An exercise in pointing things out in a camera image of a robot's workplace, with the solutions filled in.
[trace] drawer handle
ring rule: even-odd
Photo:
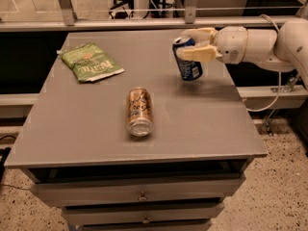
[[[151,221],[147,217],[145,217],[144,220],[142,221],[143,224],[148,224],[150,222]]]
[[[147,197],[145,196],[144,192],[141,192],[141,196],[138,198],[138,201],[144,202],[147,200]]]

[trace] beverage can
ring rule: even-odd
[[[144,88],[134,88],[127,96],[127,130],[138,137],[153,131],[153,111],[151,97]]]
[[[193,38],[189,36],[183,36],[183,37],[177,38],[173,42],[173,45],[172,45],[173,54],[177,62],[178,68],[180,70],[182,79],[184,81],[195,80],[203,74],[203,70],[202,70],[202,66],[200,62],[185,61],[185,60],[180,59],[176,54],[176,50],[178,48],[194,46],[194,45],[195,45],[195,42]]]

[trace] gold can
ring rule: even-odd
[[[142,137],[153,131],[153,111],[150,94],[146,89],[132,89],[127,97],[127,130]]]

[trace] green snack bag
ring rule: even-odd
[[[93,82],[124,71],[95,43],[65,51],[62,59],[74,71],[79,82]]]

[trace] drawer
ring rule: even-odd
[[[215,218],[223,209],[216,199],[197,199],[177,203],[161,202],[76,207],[62,210],[62,216],[72,225],[143,223],[158,221]]]
[[[225,197],[243,174],[38,184],[32,193],[51,207]]]
[[[83,226],[80,231],[206,231],[210,220],[164,221],[144,224]]]

